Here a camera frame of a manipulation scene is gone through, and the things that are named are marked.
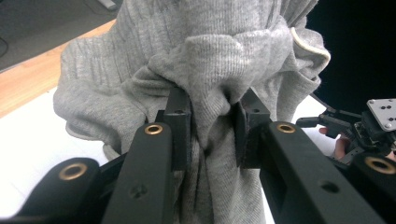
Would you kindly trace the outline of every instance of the gray knit sweater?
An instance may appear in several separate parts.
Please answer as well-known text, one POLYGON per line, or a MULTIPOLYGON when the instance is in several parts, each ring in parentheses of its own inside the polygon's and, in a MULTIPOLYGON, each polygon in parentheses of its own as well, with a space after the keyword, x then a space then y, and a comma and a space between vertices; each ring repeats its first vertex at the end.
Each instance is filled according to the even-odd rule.
POLYGON ((55 112, 101 140, 110 159, 184 89, 194 114, 192 166, 175 174, 175 222, 263 223, 257 170, 236 167, 231 105, 253 88, 272 120, 290 120, 330 60, 305 29, 315 0, 124 0, 105 34, 62 55, 55 112))

